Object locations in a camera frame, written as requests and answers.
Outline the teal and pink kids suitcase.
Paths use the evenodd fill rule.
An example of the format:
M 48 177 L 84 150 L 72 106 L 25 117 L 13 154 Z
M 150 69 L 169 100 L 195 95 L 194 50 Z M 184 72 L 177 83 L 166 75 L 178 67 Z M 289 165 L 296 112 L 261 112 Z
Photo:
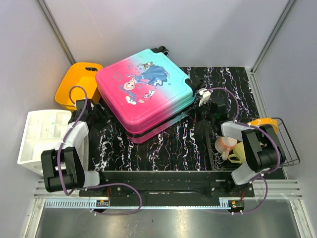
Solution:
M 186 116 L 203 86 L 160 46 L 145 49 L 96 74 L 98 91 L 127 137 L 143 143 Z

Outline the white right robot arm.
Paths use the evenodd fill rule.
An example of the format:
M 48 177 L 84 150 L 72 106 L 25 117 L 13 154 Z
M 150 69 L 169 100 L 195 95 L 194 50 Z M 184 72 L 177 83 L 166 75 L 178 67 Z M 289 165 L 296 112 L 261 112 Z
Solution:
M 243 184 L 262 178 L 264 173 L 275 171 L 286 160 L 280 140 L 271 124 L 251 125 L 230 120 L 225 105 L 213 102 L 199 103 L 198 119 L 210 122 L 218 135 L 215 149 L 227 160 L 239 142 L 243 144 L 246 161 L 231 173 L 231 181 L 225 184 L 229 196 L 237 196 Z

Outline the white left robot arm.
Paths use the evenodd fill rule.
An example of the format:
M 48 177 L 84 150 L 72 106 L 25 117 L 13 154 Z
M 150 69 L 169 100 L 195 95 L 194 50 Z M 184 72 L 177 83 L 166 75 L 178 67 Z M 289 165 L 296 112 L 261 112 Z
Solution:
M 98 172 L 88 170 L 89 132 L 102 127 L 113 114 L 106 106 L 92 100 L 78 100 L 71 113 L 66 132 L 54 148 L 41 153 L 45 189 L 47 192 L 89 188 L 95 196 L 106 193 L 107 184 Z

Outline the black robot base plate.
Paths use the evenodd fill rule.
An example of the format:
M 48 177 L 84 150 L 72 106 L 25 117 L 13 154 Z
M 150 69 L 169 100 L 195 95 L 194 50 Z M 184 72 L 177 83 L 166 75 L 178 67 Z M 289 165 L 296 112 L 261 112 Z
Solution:
M 235 185 L 230 172 L 218 171 L 107 171 L 101 183 L 125 183 L 141 194 L 188 193 L 210 197 L 255 196 L 251 184 Z

